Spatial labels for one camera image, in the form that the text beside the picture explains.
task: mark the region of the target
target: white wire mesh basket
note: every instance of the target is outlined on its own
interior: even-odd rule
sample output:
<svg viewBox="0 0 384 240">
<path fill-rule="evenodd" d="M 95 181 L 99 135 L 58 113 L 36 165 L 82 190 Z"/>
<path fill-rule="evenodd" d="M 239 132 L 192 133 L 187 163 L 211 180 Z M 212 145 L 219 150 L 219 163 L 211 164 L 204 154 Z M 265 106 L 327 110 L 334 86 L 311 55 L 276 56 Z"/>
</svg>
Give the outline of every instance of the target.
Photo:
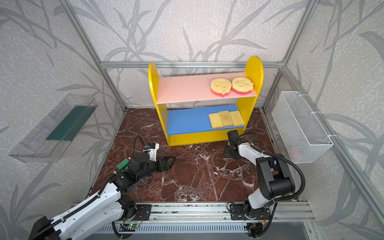
<svg viewBox="0 0 384 240">
<path fill-rule="evenodd" d="M 294 163 L 314 162 L 333 146 L 316 113 L 297 91 L 281 92 L 272 116 Z"/>
</svg>

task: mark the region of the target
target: gray floor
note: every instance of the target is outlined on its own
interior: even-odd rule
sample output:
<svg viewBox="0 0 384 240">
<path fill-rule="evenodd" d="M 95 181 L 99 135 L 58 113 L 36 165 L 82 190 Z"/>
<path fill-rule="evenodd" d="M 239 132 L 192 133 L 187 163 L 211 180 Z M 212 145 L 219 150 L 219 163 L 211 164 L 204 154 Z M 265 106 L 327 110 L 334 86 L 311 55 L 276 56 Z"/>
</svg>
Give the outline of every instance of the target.
<svg viewBox="0 0 384 240">
<path fill-rule="evenodd" d="M 117 240 L 114 234 L 93 234 L 86 240 Z M 134 234 L 129 240 L 249 240 L 242 233 L 170 233 L 170 234 Z M 259 239 L 309 240 L 302 222 L 272 223 L 268 231 Z"/>
</svg>

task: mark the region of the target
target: small wooden shelf unit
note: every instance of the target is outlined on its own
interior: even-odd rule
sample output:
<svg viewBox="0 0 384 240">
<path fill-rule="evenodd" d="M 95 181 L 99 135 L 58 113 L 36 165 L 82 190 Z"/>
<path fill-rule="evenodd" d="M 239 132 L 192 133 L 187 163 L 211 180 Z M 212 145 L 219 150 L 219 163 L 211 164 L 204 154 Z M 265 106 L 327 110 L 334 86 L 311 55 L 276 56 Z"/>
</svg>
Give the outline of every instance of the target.
<svg viewBox="0 0 384 240">
<path fill-rule="evenodd" d="M 211 93 L 210 84 L 215 78 L 232 81 L 237 77 L 246 77 L 253 82 L 253 92 L 237 95 L 230 92 L 228 96 L 219 97 Z M 202 142 L 228 140 L 227 132 L 237 129 L 244 133 L 248 120 L 255 106 L 263 85 L 264 70 L 259 57 L 252 56 L 247 62 L 244 73 L 207 74 L 160 78 L 156 65 L 148 66 L 149 87 L 153 102 L 169 146 L 186 145 Z M 213 106 L 205 108 L 167 109 L 167 103 L 206 101 L 237 98 L 236 105 Z M 208 114 L 219 111 L 240 111 L 245 126 L 212 129 Z"/>
</svg>

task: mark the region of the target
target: smiley face sponge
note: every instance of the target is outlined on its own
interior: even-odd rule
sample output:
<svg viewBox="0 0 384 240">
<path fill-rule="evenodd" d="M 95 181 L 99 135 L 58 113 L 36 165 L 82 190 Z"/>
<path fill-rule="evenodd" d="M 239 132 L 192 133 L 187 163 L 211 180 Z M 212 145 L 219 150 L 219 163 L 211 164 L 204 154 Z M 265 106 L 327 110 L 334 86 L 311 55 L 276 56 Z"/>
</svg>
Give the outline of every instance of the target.
<svg viewBox="0 0 384 240">
<path fill-rule="evenodd" d="M 225 78 L 216 78 L 211 82 L 211 92 L 219 97 L 227 96 L 231 87 L 231 82 Z"/>
<path fill-rule="evenodd" d="M 248 78 L 238 77 L 232 80 L 232 91 L 239 95 L 246 95 L 253 90 L 253 82 Z"/>
</svg>

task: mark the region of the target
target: leaf pattern wallpaper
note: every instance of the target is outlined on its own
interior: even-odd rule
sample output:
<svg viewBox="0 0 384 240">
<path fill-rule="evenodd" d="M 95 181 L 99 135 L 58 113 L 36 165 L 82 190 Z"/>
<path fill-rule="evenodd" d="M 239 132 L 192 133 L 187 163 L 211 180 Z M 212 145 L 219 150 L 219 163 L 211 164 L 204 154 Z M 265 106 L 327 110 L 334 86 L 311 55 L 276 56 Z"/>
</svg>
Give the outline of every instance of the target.
<svg viewBox="0 0 384 240">
<path fill-rule="evenodd" d="M 319 4 L 288 63 L 373 186 L 384 196 L 384 1 Z M 286 151 L 271 111 L 284 78 L 266 106 L 279 148 Z M 328 239 L 384 239 L 384 230 L 339 160 L 329 150 L 301 164 L 316 220 Z"/>
<path fill-rule="evenodd" d="M 82 201 L 123 117 L 57 1 L 0 2 L 0 239 L 26 240 L 37 219 Z M 9 156 L 68 93 L 98 105 L 57 163 Z"/>
<path fill-rule="evenodd" d="M 281 61 L 307 0 L 92 1 L 70 0 L 101 61 Z M 163 68 L 160 76 L 241 72 L 243 69 Z M 108 73 L 125 104 L 154 107 L 147 69 Z M 265 69 L 256 107 L 264 104 L 277 69 Z M 172 104 L 201 107 L 234 100 Z"/>
</svg>

